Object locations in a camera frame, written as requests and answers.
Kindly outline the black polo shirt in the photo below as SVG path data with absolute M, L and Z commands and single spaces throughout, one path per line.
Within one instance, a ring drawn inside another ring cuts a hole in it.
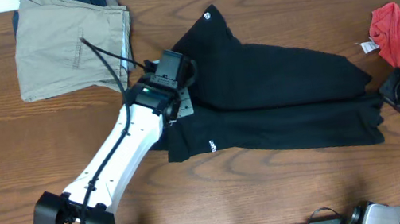
M 344 56 L 244 44 L 209 6 L 173 46 L 196 62 L 193 112 L 168 125 L 156 150 L 171 162 L 221 149 L 312 149 L 384 141 L 383 100 Z

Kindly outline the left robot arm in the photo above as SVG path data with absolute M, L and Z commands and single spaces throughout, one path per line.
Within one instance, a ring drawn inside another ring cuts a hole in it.
M 38 199 L 33 224 L 115 224 L 130 179 L 178 113 L 190 80 L 148 75 L 124 92 L 125 105 L 108 138 L 85 170 L 56 195 Z

